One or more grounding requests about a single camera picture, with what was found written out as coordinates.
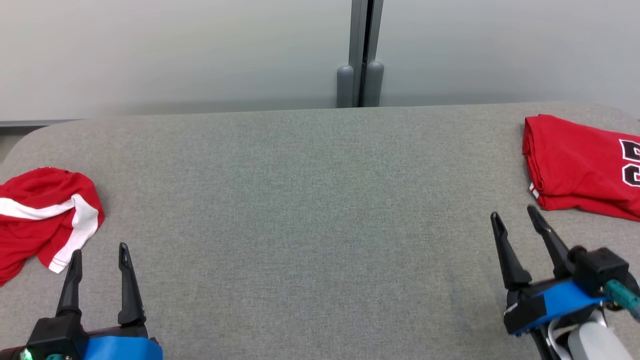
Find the white stripe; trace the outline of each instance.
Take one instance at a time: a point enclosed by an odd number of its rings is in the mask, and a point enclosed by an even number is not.
[[[14,218],[27,218],[30,220],[43,220],[46,218],[60,215],[65,211],[74,207],[75,201],[73,197],[62,204],[47,206],[46,208],[36,209],[29,206],[22,205],[13,199],[7,197],[0,197],[0,215],[14,217]]]
[[[536,199],[540,197],[540,193],[536,190],[536,187],[533,185],[533,182],[531,183],[531,185],[529,185],[529,191],[533,193],[533,196],[535,196]]]
[[[73,194],[71,199],[75,202],[76,213],[71,220],[71,235],[65,246],[56,253],[53,258],[59,263],[69,264],[71,255],[77,249],[80,249],[86,241],[95,234],[98,229],[98,210],[89,205],[80,194]],[[66,266],[60,266],[51,261],[49,269],[60,274]]]
[[[0,215],[14,218],[44,220],[73,208],[76,208],[76,213],[71,219],[71,226],[73,227],[71,235],[65,246],[54,255],[49,264],[49,269],[57,274],[67,267],[69,261],[71,261],[73,251],[80,249],[87,239],[95,234],[98,229],[98,210],[89,205],[78,193],[73,194],[71,199],[62,204],[47,206],[42,209],[30,208],[6,197],[0,198]]]

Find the gray tabletop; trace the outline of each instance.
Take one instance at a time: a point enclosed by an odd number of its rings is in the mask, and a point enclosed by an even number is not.
[[[0,181],[42,166],[93,179],[106,221],[83,248],[84,326],[116,324],[125,241],[167,359],[537,359],[502,324],[489,215],[535,279],[552,275],[521,155],[539,113],[640,133],[621,111],[564,103],[86,120],[27,136]],[[543,214],[569,246],[608,246],[638,273],[638,223]],[[53,315],[62,282],[30,259],[0,288],[0,348]],[[638,324],[609,319],[640,356]]]

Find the gray wall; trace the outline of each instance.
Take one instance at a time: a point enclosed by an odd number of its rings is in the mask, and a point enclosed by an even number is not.
[[[5,0],[0,120],[335,106],[351,1]]]
[[[573,100],[640,118],[640,2],[385,0],[380,106]]]

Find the folded red jersey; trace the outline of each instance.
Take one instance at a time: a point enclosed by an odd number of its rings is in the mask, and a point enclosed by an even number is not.
[[[538,115],[525,119],[522,153],[543,209],[640,221],[640,136]]]
[[[60,273],[103,220],[95,186],[79,172],[38,168],[0,185],[0,286],[36,254]]]

